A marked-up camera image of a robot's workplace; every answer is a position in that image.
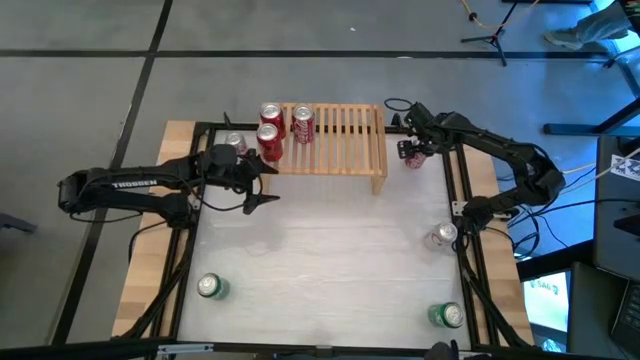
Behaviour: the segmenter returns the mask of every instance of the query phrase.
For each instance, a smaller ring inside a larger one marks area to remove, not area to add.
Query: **shoe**
[[[576,37],[573,30],[557,30],[544,33],[544,38],[553,45],[564,46],[571,50],[580,50],[582,42]]]

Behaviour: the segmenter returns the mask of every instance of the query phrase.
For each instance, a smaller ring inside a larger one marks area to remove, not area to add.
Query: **tripod stand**
[[[513,13],[513,10],[515,10],[515,8],[516,8],[516,5],[518,5],[517,1],[514,2],[513,5],[511,5],[511,8],[509,9],[509,12],[507,13],[507,16],[505,16],[504,20],[502,20],[502,23],[501,23],[502,25],[500,25],[500,27],[498,27],[498,30],[496,30],[496,32],[494,32],[493,35],[479,36],[479,37],[474,37],[474,38],[465,38],[465,39],[460,40],[460,42],[462,42],[462,43],[474,42],[474,41],[486,42],[487,44],[493,46],[494,48],[496,48],[498,50],[498,54],[500,55],[500,60],[502,60],[502,66],[507,66],[507,59],[504,57],[504,52],[502,51],[502,46],[500,46],[500,35],[502,35],[504,33],[504,25],[509,20],[509,17],[511,17],[511,14]],[[478,14],[476,14],[476,13],[469,14],[469,21],[474,21],[476,17],[478,17]]]

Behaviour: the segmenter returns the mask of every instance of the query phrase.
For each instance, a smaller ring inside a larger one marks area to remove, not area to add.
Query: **soda can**
[[[287,136],[287,126],[284,122],[284,114],[280,105],[276,103],[264,103],[260,107],[260,119],[264,124],[273,124],[278,128],[278,136],[284,139]]]
[[[441,222],[434,226],[424,237],[425,245],[431,250],[442,250],[451,247],[458,238],[458,228],[449,222]]]
[[[464,312],[462,312],[460,305],[455,302],[429,306],[427,313],[429,321],[437,327],[457,329],[462,326],[464,321]]]
[[[419,169],[424,161],[427,160],[427,155],[423,153],[415,153],[412,157],[404,159],[405,165],[410,169]]]
[[[313,142],[313,135],[316,133],[316,114],[309,105],[296,105],[291,115],[291,123],[297,142],[300,144]]]
[[[214,273],[206,273],[198,281],[198,294],[202,297],[223,299],[229,293],[229,282]]]
[[[262,158],[268,162],[280,160],[284,149],[282,139],[278,136],[278,128],[273,124],[262,124],[256,132]]]
[[[232,132],[227,134],[227,137],[224,139],[225,144],[233,145],[236,148],[236,153],[238,155],[244,155],[249,147],[247,146],[247,140],[245,140],[244,135],[237,132]]]

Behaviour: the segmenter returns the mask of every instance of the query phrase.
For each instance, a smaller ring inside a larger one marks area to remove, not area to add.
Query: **sticker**
[[[611,155],[611,166],[613,166],[613,169],[611,169],[612,174],[640,181],[640,161],[633,159],[624,160],[622,156]]]

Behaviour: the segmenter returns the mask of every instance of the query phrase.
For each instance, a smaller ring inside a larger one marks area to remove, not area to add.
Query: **concrete floor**
[[[0,0],[0,49],[146,49],[162,3]],[[459,38],[486,34],[450,0],[269,4],[175,1],[161,48],[476,51],[483,48]],[[488,24],[508,10],[498,0],[472,5]],[[503,46],[559,51],[540,33],[588,12],[586,6],[540,5],[514,21]],[[30,236],[0,232],[0,347],[47,342],[86,229],[57,209],[55,184],[75,170],[108,165],[142,61],[0,58],[0,211],[40,226]],[[545,136],[543,123],[599,123],[633,99],[617,67],[582,60],[511,60],[502,68],[496,60],[473,59],[158,59],[124,165],[155,162],[167,120],[217,121],[226,111],[234,121],[253,122],[255,107],[267,99],[382,102],[391,96],[422,101],[435,112],[455,110],[478,126],[538,143],[561,169],[595,161],[596,139]],[[498,175],[507,173],[504,164],[496,167]],[[585,186],[558,203],[590,198],[593,187]],[[566,243],[592,236],[592,207],[548,219]],[[109,337],[137,226],[136,220],[105,226],[69,341]],[[513,229],[513,236],[525,235],[528,226]],[[538,252],[560,247],[543,230]]]

